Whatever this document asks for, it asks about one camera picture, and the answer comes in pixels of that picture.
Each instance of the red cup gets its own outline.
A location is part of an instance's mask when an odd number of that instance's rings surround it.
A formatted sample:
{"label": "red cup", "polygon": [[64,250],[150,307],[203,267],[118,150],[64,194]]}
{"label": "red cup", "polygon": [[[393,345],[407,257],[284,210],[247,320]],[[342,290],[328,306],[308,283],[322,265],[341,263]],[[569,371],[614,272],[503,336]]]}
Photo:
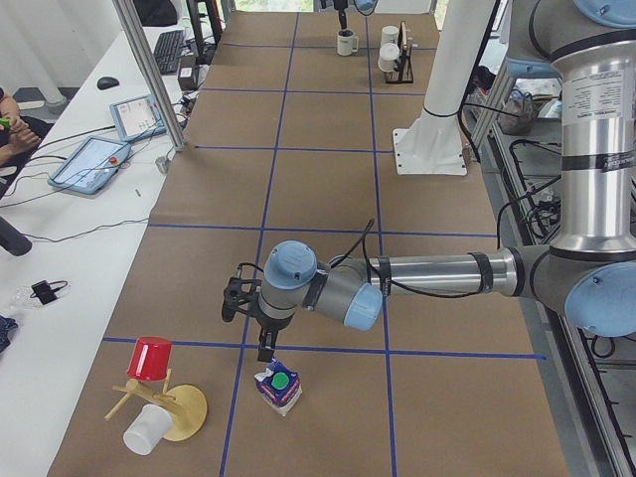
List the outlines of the red cup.
{"label": "red cup", "polygon": [[160,381],[168,374],[172,342],[156,336],[137,339],[126,374],[139,381]]}

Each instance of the computer mouse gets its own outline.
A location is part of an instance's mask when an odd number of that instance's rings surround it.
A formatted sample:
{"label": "computer mouse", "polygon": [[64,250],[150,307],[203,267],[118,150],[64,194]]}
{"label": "computer mouse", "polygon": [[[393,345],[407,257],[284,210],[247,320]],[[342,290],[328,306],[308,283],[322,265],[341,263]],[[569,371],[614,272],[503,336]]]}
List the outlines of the computer mouse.
{"label": "computer mouse", "polygon": [[119,79],[113,77],[101,77],[97,80],[97,89],[109,89],[113,86],[119,86]]}

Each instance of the brown paper floor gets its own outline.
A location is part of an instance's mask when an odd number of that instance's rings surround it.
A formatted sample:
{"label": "brown paper floor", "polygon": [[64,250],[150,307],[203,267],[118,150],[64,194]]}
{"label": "brown paper floor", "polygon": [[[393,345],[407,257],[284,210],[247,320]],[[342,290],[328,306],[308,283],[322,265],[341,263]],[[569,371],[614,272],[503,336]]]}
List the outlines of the brown paper floor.
{"label": "brown paper floor", "polygon": [[[417,43],[415,84],[389,86],[375,68],[380,29],[401,19]],[[282,418],[254,389],[257,327],[220,316],[238,262],[263,264],[286,239],[327,259],[371,217],[373,254],[495,247],[477,165],[466,177],[395,170],[392,130],[419,115],[434,20],[352,14],[350,26],[361,49],[342,58],[333,15],[232,16],[50,475],[567,475],[546,357],[499,295],[392,297],[368,333],[299,311],[277,356],[303,396]],[[147,457],[121,440],[143,402],[102,419],[142,335],[173,340],[173,384],[210,402],[198,434]]]}

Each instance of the person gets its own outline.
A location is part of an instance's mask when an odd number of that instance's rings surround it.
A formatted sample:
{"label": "person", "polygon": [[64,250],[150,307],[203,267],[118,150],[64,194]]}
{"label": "person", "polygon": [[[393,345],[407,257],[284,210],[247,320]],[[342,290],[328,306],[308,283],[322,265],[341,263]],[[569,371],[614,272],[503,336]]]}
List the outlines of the person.
{"label": "person", "polygon": [[20,115],[16,100],[0,87],[0,116],[9,127],[0,124],[0,197],[18,177],[29,158],[52,127],[35,117]]}

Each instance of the wooden stand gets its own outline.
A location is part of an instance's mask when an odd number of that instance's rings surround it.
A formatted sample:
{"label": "wooden stand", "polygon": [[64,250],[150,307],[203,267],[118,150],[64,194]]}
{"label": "wooden stand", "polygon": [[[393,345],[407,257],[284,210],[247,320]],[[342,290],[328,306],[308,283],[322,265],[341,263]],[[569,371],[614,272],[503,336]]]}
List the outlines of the wooden stand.
{"label": "wooden stand", "polygon": [[180,385],[168,390],[171,371],[168,370],[162,393],[155,393],[137,380],[128,380],[125,387],[113,386],[114,390],[121,391],[125,395],[104,418],[110,420],[135,395],[170,412],[174,424],[163,436],[164,439],[179,441],[192,437],[206,420],[208,402],[201,390],[191,385]]}

